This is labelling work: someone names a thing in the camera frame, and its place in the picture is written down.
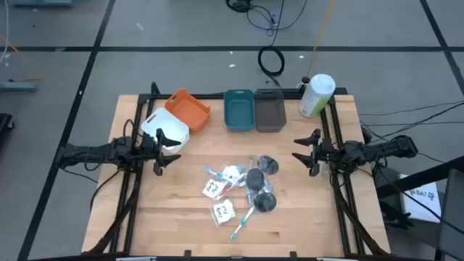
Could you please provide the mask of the blue toothbrush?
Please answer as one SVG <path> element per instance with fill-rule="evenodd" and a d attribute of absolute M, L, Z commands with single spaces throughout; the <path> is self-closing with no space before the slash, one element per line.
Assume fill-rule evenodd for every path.
<path fill-rule="evenodd" d="M 223 180 L 226 180 L 227 182 L 230 182 L 230 183 L 235 183 L 236 181 L 233 179 L 233 178 L 230 178 L 226 175 L 223 175 L 222 173 L 216 173 L 215 171 L 213 171 L 211 168 L 208 168 L 206 167 L 204 169 L 204 171 L 208 174 L 211 174 L 219 179 L 223 179 Z"/>

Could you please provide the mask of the labelled bag of cotton pads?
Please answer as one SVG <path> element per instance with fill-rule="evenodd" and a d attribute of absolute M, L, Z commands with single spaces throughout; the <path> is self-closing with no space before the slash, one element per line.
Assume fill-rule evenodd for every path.
<path fill-rule="evenodd" d="M 226 187 L 227 183 L 227 181 L 219 181 L 211 178 L 208 182 L 206 182 L 202 189 L 202 193 L 211 199 L 217 199 Z"/>
<path fill-rule="evenodd" d="M 210 212 L 216 226 L 221 226 L 236 217 L 236 211 L 230 199 L 212 205 Z"/>

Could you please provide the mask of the dark grey panel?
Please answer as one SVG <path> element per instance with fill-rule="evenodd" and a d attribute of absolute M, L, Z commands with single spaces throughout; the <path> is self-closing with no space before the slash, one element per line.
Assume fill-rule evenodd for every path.
<path fill-rule="evenodd" d="M 451 170 L 447 179 L 438 246 L 464 261 L 464 173 L 458 170 Z"/>

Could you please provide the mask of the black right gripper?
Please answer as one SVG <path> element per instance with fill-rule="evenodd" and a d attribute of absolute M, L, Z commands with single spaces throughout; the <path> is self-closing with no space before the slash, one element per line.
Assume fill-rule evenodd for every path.
<path fill-rule="evenodd" d="M 294 139 L 294 143 L 303 146 L 312 146 L 312 152 L 310 155 L 303 155 L 299 153 L 292 153 L 306 168 L 310 169 L 310 176 L 315 177 L 320 172 L 319 161 L 323 162 L 335 162 L 336 149 L 331 143 L 331 139 L 323 138 L 321 142 L 320 131 L 314 130 L 312 134 L 307 138 Z"/>

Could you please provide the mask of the clear bag of cotton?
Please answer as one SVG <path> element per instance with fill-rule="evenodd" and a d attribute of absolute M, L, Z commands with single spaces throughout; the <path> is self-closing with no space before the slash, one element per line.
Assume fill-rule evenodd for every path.
<path fill-rule="evenodd" d="M 237 182 L 245 174 L 242 165 L 226 165 L 221 173 L 222 177 L 232 183 Z"/>

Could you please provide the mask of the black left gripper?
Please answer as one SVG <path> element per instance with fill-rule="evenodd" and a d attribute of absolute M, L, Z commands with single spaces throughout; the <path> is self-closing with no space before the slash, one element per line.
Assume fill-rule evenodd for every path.
<path fill-rule="evenodd" d="M 172 147 L 179 145 L 181 145 L 180 141 L 174 141 L 167 138 L 161 128 L 156 129 L 155 137 L 152 137 L 149 134 L 144 135 L 144 152 L 149 160 L 155 160 L 153 171 L 156 175 L 161 176 L 163 174 L 163 167 L 167 167 L 170 163 L 181 157 L 179 154 L 164 155 L 162 153 L 162 146 Z"/>

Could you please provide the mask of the dark grey round sponge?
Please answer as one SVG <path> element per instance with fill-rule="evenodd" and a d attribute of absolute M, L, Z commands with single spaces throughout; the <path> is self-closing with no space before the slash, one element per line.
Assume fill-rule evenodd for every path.
<path fill-rule="evenodd" d="M 260 191 L 265 185 L 263 172 L 258 168 L 252 168 L 246 174 L 246 185 L 252 191 Z"/>
<path fill-rule="evenodd" d="M 278 162 L 268 155 L 262 155 L 259 157 L 257 166 L 262 172 L 268 175 L 274 175 L 279 170 Z"/>
<path fill-rule="evenodd" d="M 254 207 L 259 212 L 270 212 L 276 208 L 277 200 L 272 193 L 258 194 L 254 198 Z"/>

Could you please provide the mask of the orange plastic bin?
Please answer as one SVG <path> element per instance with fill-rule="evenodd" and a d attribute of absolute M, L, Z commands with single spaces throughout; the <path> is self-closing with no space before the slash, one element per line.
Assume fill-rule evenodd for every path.
<path fill-rule="evenodd" d="M 165 109 L 185 123 L 191 132 L 200 131 L 210 118 L 210 106 L 194 98 L 185 88 L 178 89 L 166 102 Z"/>

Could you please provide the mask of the grey metal floor base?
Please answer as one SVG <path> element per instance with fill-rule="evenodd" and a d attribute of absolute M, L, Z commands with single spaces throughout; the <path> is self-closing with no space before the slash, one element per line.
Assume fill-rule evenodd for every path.
<path fill-rule="evenodd" d="M 0 93 L 3 92 L 36 92 L 38 86 L 34 82 L 0 81 Z"/>

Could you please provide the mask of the white plastic bin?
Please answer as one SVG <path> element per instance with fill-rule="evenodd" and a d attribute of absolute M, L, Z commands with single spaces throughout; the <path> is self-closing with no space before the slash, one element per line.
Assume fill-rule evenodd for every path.
<path fill-rule="evenodd" d="M 159 128 L 162 129 L 166 138 L 181 143 L 176 146 L 163 146 L 171 154 L 179 152 L 190 138 L 189 127 L 164 107 L 153 111 L 141 125 L 142 131 L 151 136 L 155 141 L 157 141 L 156 134 Z"/>

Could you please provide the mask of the black slanted bar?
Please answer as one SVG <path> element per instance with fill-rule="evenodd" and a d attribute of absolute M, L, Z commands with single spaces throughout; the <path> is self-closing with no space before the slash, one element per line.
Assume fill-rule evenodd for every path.
<path fill-rule="evenodd" d="M 398 194 L 403 191 L 416 189 L 423 185 L 448 178 L 451 170 L 459 170 L 464 173 L 464 155 L 449 162 L 400 178 L 396 181 L 388 181 L 387 184 L 376 189 L 379 199 Z"/>

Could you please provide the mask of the red toothbrush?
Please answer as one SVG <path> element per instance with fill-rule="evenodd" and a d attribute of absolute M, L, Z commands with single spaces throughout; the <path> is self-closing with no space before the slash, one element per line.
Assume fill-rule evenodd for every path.
<path fill-rule="evenodd" d="M 229 193 L 232 189 L 237 186 L 237 183 L 232 183 L 229 186 L 226 186 L 216 197 L 216 200 L 222 199 L 227 193 Z"/>

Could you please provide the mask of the white green wipes canister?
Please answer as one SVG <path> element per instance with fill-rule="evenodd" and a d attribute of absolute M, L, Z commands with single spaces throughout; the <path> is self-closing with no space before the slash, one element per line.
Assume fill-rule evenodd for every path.
<path fill-rule="evenodd" d="M 300 86 L 305 87 L 305 90 L 299 104 L 299 111 L 307 118 L 319 115 L 336 89 L 335 80 L 330 75 L 322 73 L 312 76 L 309 83 L 302 82 Z"/>

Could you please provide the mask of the teal plastic bin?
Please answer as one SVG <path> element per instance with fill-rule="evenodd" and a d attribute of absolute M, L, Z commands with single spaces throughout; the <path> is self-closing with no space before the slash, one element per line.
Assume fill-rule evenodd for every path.
<path fill-rule="evenodd" d="M 254 92 L 249 89 L 224 93 L 224 122 L 230 132 L 246 132 L 254 128 Z"/>

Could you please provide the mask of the black floor object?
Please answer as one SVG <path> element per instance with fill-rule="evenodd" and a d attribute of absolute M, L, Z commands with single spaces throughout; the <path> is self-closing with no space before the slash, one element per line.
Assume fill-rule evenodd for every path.
<path fill-rule="evenodd" d="M 2 143 L 12 129 L 15 128 L 13 117 L 10 114 L 0 113 L 0 143 Z"/>

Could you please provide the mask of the white printed cardboard box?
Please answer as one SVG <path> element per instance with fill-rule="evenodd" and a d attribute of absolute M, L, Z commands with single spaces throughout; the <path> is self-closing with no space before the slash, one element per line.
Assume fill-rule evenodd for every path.
<path fill-rule="evenodd" d="M 414 198 L 416 201 L 435 212 L 438 217 L 429 212 L 426 208 L 414 202 L 411 198 Z M 431 223 L 440 222 L 439 218 L 441 217 L 442 209 L 435 183 L 429 183 L 418 188 L 413 188 L 403 194 L 400 194 L 400 204 L 402 211 L 405 214 L 409 213 L 409 218 L 413 220 L 421 220 Z"/>

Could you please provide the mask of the teal white toothbrush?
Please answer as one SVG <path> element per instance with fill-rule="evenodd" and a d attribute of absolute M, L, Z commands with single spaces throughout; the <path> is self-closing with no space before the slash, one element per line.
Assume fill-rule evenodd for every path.
<path fill-rule="evenodd" d="M 231 234 L 231 237 L 230 237 L 231 240 L 234 240 L 237 237 L 238 232 L 240 231 L 241 228 L 243 228 L 246 225 L 249 217 L 252 215 L 253 212 L 254 212 L 254 207 L 251 207 L 248 210 L 248 212 L 245 214 L 245 216 L 242 218 L 236 230 Z"/>

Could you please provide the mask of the black aluminium table frame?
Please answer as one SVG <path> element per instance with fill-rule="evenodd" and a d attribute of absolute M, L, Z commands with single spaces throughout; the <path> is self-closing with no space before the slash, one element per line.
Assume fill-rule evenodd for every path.
<path fill-rule="evenodd" d="M 209 105 L 210 121 L 180 150 L 182 155 L 164 170 L 152 172 L 152 162 L 144 164 L 139 200 L 131 220 L 132 237 L 125 244 L 127 221 L 122 224 L 116 251 L 133 255 L 178 256 L 190 250 L 193 257 L 341 257 L 344 251 L 333 187 L 325 165 L 321 174 L 310 177 L 304 165 L 291 153 L 309 154 L 311 148 L 294 143 L 322 128 L 319 117 L 307 119 L 298 111 L 299 99 L 286 99 L 286 119 L 277 133 L 256 130 L 231 133 L 223 119 L 223 94 L 197 94 Z M 248 165 L 249 158 L 267 154 L 278 161 L 279 171 L 269 177 L 275 189 L 277 207 L 269 213 L 253 213 L 236 239 L 230 236 L 249 209 L 243 188 L 226 195 L 233 202 L 237 217 L 215 225 L 210 208 L 214 202 L 202 194 L 210 176 L 204 168 L 222 170 L 226 164 Z M 352 195 L 360 222 L 376 243 L 389 252 L 373 179 L 367 171 L 351 174 Z M 128 193 L 136 174 L 129 174 Z M 115 219 L 123 186 L 119 174 L 97 194 L 81 251 L 88 251 L 104 235 Z"/>

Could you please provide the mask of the grey plastic bin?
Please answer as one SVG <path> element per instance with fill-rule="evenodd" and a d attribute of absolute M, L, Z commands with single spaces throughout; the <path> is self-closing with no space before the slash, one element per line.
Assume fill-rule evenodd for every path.
<path fill-rule="evenodd" d="M 261 133 L 277 133 L 286 124 L 283 92 L 257 89 L 254 93 L 255 126 Z"/>

